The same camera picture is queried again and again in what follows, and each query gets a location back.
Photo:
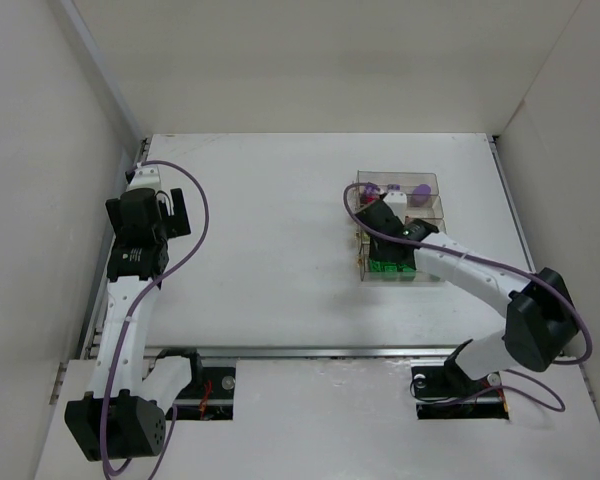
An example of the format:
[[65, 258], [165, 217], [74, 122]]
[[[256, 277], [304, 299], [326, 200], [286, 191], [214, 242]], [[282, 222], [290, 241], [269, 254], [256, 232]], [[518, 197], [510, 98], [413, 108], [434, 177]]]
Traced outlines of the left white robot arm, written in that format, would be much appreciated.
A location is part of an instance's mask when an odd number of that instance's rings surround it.
[[151, 188], [132, 189], [105, 207], [114, 241], [100, 347], [84, 396], [64, 413], [86, 459], [102, 463], [160, 455], [167, 414], [200, 370], [194, 350], [175, 349], [144, 372], [149, 324], [169, 273], [168, 243], [191, 232], [182, 191], [171, 190], [163, 202]]

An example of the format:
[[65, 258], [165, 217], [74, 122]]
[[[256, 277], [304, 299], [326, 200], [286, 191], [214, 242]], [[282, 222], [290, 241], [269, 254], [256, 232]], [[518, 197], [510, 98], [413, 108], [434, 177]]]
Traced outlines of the clear container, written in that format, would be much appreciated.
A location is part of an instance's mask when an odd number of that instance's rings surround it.
[[375, 273], [371, 272], [369, 268], [369, 245], [361, 245], [358, 253], [358, 266], [360, 271], [360, 279], [363, 282], [399, 282], [399, 283], [427, 283], [427, 284], [437, 284], [443, 283], [443, 280], [437, 276], [428, 274], [426, 272], [416, 270], [417, 275], [414, 279], [404, 279], [400, 276], [400, 274], [396, 274], [395, 276], [389, 275], [387, 276], [385, 273]]
[[[406, 217], [405, 224], [410, 225], [415, 220], [417, 220], [417, 217]], [[441, 232], [446, 232], [446, 224], [443, 219], [422, 218], [422, 221], [427, 222], [431, 225], [434, 225]], [[363, 231], [360, 227], [356, 228], [355, 237], [360, 245], [369, 245], [370, 244], [369, 235], [365, 231]]]
[[[384, 196], [387, 192], [382, 192], [382, 194], [377, 198], [377, 200], [369, 205], [362, 207], [360, 205], [362, 191], [354, 190], [353, 192], [349, 192], [346, 194], [344, 199], [346, 200], [346, 205], [349, 206], [355, 214], [371, 214], [371, 213], [388, 213], [390, 217], [395, 216], [390, 208], [384, 203]], [[442, 207], [441, 199], [438, 196], [431, 196], [429, 202], [420, 208], [412, 207], [410, 205], [411, 195], [408, 196], [408, 207], [407, 207], [407, 216], [406, 217], [417, 217], [417, 219], [422, 218], [434, 218], [434, 219], [443, 219], [444, 211]]]
[[419, 184], [425, 183], [431, 186], [431, 196], [439, 195], [438, 179], [434, 173], [359, 170], [355, 182], [362, 184], [362, 189], [367, 183], [378, 185], [382, 192], [387, 192], [388, 184], [398, 184], [407, 195], [411, 195]]

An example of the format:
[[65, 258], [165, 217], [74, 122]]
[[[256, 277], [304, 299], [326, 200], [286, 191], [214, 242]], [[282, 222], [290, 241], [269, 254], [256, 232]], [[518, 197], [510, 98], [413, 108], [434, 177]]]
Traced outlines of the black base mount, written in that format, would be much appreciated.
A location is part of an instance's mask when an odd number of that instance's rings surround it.
[[144, 361], [143, 379], [158, 368], [158, 362], [170, 358], [186, 359], [192, 368], [192, 379], [175, 398], [178, 421], [230, 421], [234, 415], [236, 366], [228, 360], [204, 359], [190, 347], [160, 350]]
[[500, 374], [474, 380], [456, 365], [456, 357], [469, 343], [458, 346], [442, 362], [411, 364], [409, 391], [419, 420], [509, 419]]

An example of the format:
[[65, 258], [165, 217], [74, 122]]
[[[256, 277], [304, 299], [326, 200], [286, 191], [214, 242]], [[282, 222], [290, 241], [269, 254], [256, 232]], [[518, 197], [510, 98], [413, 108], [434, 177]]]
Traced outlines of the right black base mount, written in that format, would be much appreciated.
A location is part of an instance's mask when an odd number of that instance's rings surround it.
[[456, 365], [456, 357], [469, 343], [458, 346], [442, 362], [411, 364], [409, 391], [419, 420], [509, 419], [500, 374], [474, 380]]

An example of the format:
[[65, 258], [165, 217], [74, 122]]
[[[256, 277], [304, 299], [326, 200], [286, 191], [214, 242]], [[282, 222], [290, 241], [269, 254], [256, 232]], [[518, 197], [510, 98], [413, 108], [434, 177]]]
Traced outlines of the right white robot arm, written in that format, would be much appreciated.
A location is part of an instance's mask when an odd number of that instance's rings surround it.
[[370, 236], [369, 257], [445, 280], [481, 300], [505, 321], [502, 330], [460, 344], [438, 374], [447, 395], [475, 391], [490, 374], [519, 365], [544, 372], [579, 333], [560, 274], [526, 272], [476, 256], [423, 219], [401, 220], [378, 198], [354, 213]]

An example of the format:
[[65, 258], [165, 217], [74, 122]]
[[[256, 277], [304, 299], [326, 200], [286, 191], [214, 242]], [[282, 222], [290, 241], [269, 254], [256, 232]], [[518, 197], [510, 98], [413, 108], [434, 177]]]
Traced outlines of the purple heart lego piece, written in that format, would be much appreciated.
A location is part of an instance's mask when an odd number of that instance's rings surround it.
[[429, 202], [431, 195], [432, 189], [430, 185], [425, 183], [419, 184], [411, 194], [410, 205], [416, 208], [424, 207]]

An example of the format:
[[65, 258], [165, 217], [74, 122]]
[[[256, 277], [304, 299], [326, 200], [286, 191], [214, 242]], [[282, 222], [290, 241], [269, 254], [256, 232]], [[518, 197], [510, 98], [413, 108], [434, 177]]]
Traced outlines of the small purple lego brick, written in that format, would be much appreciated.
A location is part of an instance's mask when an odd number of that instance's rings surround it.
[[367, 183], [362, 190], [361, 197], [368, 196], [378, 198], [381, 194], [382, 189], [378, 185]]

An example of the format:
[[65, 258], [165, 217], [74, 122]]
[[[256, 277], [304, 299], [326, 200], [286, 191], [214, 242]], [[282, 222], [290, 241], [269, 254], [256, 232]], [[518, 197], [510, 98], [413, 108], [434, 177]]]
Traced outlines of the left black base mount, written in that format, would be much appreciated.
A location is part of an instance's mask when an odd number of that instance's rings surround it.
[[143, 379], [158, 368], [158, 362], [170, 358], [186, 359], [192, 368], [192, 379], [175, 398], [178, 421], [230, 421], [234, 415], [236, 366], [228, 360], [204, 359], [190, 347], [160, 350], [144, 361]]

